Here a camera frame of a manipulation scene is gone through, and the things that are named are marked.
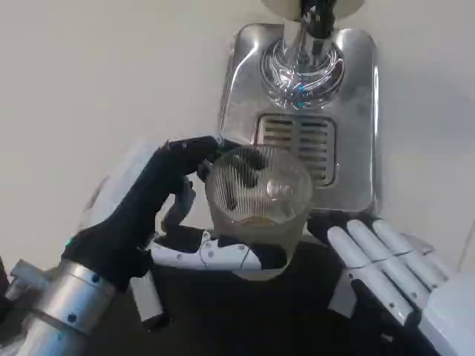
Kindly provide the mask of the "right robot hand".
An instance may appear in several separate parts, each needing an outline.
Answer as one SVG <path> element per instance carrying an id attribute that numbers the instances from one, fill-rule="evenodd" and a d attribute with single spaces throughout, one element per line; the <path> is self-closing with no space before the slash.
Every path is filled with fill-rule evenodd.
<path id="1" fill-rule="evenodd" d="M 338 256 L 356 297 L 387 318 L 392 336 L 420 355 L 474 354 L 474 273 L 381 218 L 334 212 L 307 221 Z"/>

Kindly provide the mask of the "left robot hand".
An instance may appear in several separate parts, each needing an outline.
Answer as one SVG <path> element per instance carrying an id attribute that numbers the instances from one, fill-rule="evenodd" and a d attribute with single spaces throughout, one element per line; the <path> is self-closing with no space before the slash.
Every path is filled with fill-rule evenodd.
<path id="1" fill-rule="evenodd" d="M 167 324 L 170 317 L 151 274 L 156 263 L 218 271 L 263 268 L 254 248 L 233 239 L 219 242 L 200 229 L 181 226 L 194 199 L 188 175 L 236 147 L 235 142 L 213 136 L 160 147 L 145 143 L 104 179 L 62 254 L 62 261 L 74 267 L 66 275 L 73 288 L 62 299 L 63 322 L 88 334 L 114 295 L 132 290 L 142 321 Z M 166 219 L 197 241 L 190 252 L 151 242 L 156 215 L 170 195 L 177 204 Z"/>

